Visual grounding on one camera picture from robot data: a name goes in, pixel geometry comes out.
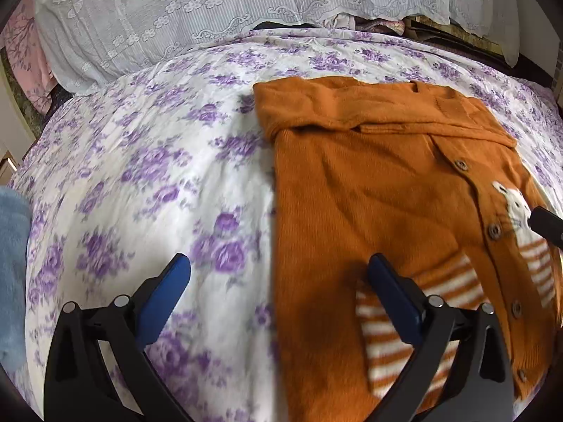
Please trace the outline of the purple floral bed sheet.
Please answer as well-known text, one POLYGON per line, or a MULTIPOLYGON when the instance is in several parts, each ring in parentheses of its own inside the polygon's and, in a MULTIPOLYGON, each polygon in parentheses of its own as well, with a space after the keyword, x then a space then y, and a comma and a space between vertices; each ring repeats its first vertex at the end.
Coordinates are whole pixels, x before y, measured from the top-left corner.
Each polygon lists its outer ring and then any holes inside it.
POLYGON ((561 209, 562 120, 551 92, 454 53, 382 34, 286 28, 122 76, 59 108, 12 177, 32 209, 27 364, 14 379, 35 410, 63 305, 107 305, 181 253, 191 281, 148 348, 164 382, 198 421, 286 419, 272 317, 273 154, 252 88, 328 75, 418 80, 480 99, 561 209))

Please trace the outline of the white lace cover cloth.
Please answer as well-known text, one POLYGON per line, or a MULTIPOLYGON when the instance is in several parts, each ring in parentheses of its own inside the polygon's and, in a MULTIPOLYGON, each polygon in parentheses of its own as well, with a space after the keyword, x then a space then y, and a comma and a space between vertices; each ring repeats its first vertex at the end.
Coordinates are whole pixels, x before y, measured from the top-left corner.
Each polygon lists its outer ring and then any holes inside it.
POLYGON ((518 59, 516 0, 33 0, 42 48, 57 81, 87 94, 122 75, 264 22, 330 27, 341 15, 422 15, 496 43, 518 59))

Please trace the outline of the light blue fuzzy cloth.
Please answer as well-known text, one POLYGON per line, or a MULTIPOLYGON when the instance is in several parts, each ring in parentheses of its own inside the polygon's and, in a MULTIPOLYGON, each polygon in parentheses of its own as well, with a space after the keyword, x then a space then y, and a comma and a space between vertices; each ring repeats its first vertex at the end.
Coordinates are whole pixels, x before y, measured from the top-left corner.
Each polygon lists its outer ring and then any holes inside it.
POLYGON ((20 193, 1 187, 1 365, 6 372, 26 360, 26 265, 31 206, 20 193))

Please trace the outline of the pink floral hanging cloth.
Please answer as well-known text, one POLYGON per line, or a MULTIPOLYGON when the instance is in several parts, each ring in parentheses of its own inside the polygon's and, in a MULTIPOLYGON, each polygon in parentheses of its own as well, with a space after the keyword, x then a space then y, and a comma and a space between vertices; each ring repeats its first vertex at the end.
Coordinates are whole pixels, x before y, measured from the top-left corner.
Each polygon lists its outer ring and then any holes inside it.
POLYGON ((1 40, 18 85, 35 110, 45 115, 57 81, 41 46, 33 0, 19 1, 2 30, 1 40))

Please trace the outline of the orange knitted cat cardigan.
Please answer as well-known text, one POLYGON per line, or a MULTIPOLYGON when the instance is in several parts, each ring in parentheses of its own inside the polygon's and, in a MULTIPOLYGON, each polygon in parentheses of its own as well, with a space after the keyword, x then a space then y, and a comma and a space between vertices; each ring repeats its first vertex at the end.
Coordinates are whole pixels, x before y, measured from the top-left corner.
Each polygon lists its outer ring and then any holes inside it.
POLYGON ((517 401, 548 372, 562 325, 543 204, 484 104, 421 82, 284 78, 254 87, 274 149, 274 312, 293 421, 362 421, 411 355, 366 282, 370 256, 450 306, 491 303, 517 401))

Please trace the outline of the gold picture frame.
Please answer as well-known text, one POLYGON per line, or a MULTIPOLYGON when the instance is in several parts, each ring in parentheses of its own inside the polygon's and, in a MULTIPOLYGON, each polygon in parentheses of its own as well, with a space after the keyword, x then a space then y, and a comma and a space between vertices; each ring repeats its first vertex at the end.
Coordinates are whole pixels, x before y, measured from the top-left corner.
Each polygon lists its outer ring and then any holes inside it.
POLYGON ((17 172, 17 163, 9 152, 5 152, 0 161, 0 185, 8 185, 15 172, 17 172))

